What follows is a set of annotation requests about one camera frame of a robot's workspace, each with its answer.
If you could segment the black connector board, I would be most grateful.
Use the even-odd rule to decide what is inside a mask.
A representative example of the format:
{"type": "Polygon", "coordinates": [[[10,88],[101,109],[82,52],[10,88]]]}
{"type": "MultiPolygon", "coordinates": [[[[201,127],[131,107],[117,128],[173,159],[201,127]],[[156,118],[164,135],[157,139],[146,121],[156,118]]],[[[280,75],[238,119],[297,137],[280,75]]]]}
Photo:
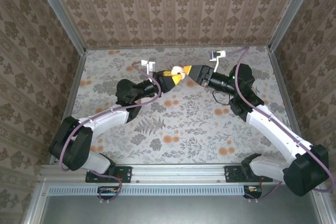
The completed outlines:
{"type": "Polygon", "coordinates": [[[116,195],[118,195],[118,186],[102,186],[98,187],[98,198],[101,201],[111,201],[116,195]]]}
{"type": "Polygon", "coordinates": [[[262,196],[261,186],[244,186],[244,198],[247,199],[259,199],[262,196]]]}

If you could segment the grey metal sheet panel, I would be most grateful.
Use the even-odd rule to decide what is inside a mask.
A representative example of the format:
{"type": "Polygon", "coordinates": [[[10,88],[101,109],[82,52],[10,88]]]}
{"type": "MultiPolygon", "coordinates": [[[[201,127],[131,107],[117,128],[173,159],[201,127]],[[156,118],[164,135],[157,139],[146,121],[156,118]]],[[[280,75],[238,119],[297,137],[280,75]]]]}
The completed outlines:
{"type": "Polygon", "coordinates": [[[52,196],[41,224],[321,224],[310,196],[285,190],[249,202],[235,196],[52,196]]]}

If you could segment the aluminium table back rail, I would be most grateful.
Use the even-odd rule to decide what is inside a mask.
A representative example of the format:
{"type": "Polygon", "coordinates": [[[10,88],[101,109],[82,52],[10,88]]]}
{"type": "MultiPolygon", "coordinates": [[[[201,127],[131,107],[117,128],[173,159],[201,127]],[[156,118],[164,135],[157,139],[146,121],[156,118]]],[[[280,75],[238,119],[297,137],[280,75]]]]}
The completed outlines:
{"type": "Polygon", "coordinates": [[[245,48],[245,47],[259,47],[265,46],[268,47],[267,44],[256,44],[256,45],[165,45],[165,46],[119,46],[119,47],[87,47],[86,51],[91,50],[128,50],[128,49],[170,49],[170,48],[245,48]]]}

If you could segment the aluminium table side rail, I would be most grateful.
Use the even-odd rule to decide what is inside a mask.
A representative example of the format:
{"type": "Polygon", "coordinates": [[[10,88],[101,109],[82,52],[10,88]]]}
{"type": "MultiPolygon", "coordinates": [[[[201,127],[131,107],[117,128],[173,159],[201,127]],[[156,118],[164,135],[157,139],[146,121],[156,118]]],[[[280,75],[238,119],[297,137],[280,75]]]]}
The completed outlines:
{"type": "Polygon", "coordinates": [[[85,67],[86,58],[87,58],[86,52],[84,52],[79,58],[76,73],[74,75],[74,80],[73,80],[72,85],[71,85],[71,89],[70,89],[70,92],[69,92],[69,97],[68,97],[68,100],[67,100],[67,104],[66,104],[66,107],[65,107],[65,110],[64,110],[64,113],[63,113],[61,123],[60,123],[60,126],[59,126],[58,130],[61,128],[61,124],[64,121],[64,119],[67,118],[68,116],[72,115],[73,108],[74,108],[75,101],[76,101],[76,95],[77,95],[77,92],[78,92],[78,89],[79,89],[82,73],[83,73],[84,67],[85,67]]]}
{"type": "Polygon", "coordinates": [[[291,101],[290,101],[290,97],[286,88],[286,84],[285,81],[283,79],[280,67],[279,67],[279,63],[277,61],[276,55],[275,53],[268,48],[268,55],[269,55],[269,59],[278,83],[278,87],[279,87],[279,91],[281,93],[281,97],[284,103],[284,107],[286,109],[287,112],[287,116],[288,116],[288,120],[289,120],[289,124],[291,126],[291,129],[300,137],[302,137],[301,135],[301,131],[299,128],[299,124],[297,122],[296,116],[295,116],[295,112],[293,110],[291,101]]]}

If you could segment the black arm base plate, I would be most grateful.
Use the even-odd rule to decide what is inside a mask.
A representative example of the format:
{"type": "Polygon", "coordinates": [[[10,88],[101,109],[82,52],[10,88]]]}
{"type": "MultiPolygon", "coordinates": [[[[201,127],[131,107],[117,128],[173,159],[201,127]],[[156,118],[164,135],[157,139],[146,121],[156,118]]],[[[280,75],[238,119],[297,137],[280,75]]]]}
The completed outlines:
{"type": "Polygon", "coordinates": [[[225,166],[225,179],[228,183],[273,182],[272,178],[255,175],[250,168],[241,165],[225,166]]]}
{"type": "Polygon", "coordinates": [[[110,178],[110,176],[117,177],[121,180],[122,183],[130,183],[132,177],[132,167],[131,166],[114,166],[112,168],[108,168],[108,170],[104,173],[105,176],[109,177],[101,177],[95,175],[91,172],[86,173],[86,183],[117,183],[118,181],[110,178]]]}

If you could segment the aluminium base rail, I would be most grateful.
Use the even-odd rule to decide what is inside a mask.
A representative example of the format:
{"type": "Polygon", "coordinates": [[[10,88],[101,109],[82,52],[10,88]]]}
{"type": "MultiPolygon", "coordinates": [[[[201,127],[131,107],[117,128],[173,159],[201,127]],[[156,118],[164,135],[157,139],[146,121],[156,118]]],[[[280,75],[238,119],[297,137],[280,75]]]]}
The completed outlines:
{"type": "MultiPolygon", "coordinates": [[[[130,164],[131,182],[126,184],[144,185],[187,185],[187,184],[224,184],[225,166],[236,164],[130,164]]],[[[63,172],[58,165],[43,165],[38,177],[47,179],[49,184],[85,184],[87,170],[63,172]]]]}

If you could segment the aluminium frame post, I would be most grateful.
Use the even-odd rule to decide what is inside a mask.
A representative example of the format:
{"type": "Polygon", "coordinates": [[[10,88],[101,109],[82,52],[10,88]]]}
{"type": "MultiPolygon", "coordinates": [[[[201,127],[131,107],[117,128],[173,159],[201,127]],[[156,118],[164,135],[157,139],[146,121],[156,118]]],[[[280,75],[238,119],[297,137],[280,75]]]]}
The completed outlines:
{"type": "Polygon", "coordinates": [[[80,38],[80,35],[75,28],[75,23],[70,19],[64,4],[61,3],[61,0],[47,1],[61,22],[61,25],[76,48],[78,54],[82,57],[85,54],[86,47],[84,46],[84,43],[82,42],[82,39],[80,38]]]}
{"type": "Polygon", "coordinates": [[[302,5],[304,0],[290,0],[287,9],[284,12],[275,32],[268,44],[271,52],[274,52],[278,45],[280,44],[283,36],[288,30],[291,22],[293,21],[295,15],[297,14],[300,6],[302,5]]]}

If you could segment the aluminium frame bar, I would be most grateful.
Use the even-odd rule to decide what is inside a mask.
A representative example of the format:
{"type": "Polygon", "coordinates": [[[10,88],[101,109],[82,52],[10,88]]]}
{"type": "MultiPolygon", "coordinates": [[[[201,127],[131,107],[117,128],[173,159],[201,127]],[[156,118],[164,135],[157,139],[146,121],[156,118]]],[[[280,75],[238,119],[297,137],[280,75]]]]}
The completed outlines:
{"type": "Polygon", "coordinates": [[[326,190],[325,183],[312,191],[314,202],[317,208],[317,215],[321,224],[336,224],[336,191],[333,193],[323,193],[326,190]]]}
{"type": "Polygon", "coordinates": [[[48,191],[49,184],[47,179],[38,180],[30,201],[24,224],[40,224],[48,198],[48,191]]]}

